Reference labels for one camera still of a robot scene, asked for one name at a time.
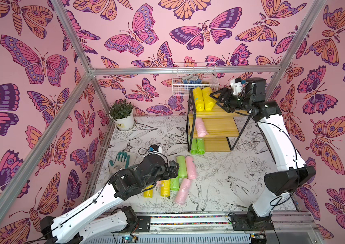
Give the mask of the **pink roll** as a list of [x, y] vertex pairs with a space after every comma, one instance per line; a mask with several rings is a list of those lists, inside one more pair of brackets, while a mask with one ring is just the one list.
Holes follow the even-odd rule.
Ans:
[[207, 129], [202, 118], [197, 118], [195, 121], [195, 130], [198, 138], [203, 138], [208, 135]]
[[184, 205], [186, 203], [192, 181], [190, 179], [183, 179], [180, 185], [180, 189], [175, 197], [174, 202], [178, 205]]
[[187, 178], [190, 180], [195, 180], [198, 177], [194, 159], [192, 156], [186, 156], [186, 169], [187, 169]]

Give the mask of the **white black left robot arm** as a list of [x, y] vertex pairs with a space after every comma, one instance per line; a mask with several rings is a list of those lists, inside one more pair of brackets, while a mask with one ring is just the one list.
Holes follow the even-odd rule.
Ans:
[[178, 176], [179, 164], [163, 154], [153, 152], [136, 165], [114, 173], [92, 197], [58, 216], [47, 216], [40, 222], [46, 244], [85, 244], [103, 234], [131, 231], [138, 223], [133, 208], [125, 206], [117, 213], [101, 217], [107, 210], [128, 198], [144, 193], [158, 181]]

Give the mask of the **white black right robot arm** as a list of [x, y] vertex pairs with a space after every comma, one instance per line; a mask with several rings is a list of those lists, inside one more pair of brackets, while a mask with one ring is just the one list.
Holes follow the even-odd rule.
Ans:
[[275, 161], [277, 171], [264, 176], [264, 189], [249, 206], [244, 220], [249, 229], [261, 229], [271, 222], [275, 207], [291, 200], [316, 175], [316, 170], [306, 164], [293, 144], [277, 102], [266, 100], [265, 79], [237, 78], [231, 80], [230, 87], [215, 91], [210, 97], [227, 113], [246, 111], [248, 119], [258, 125]]

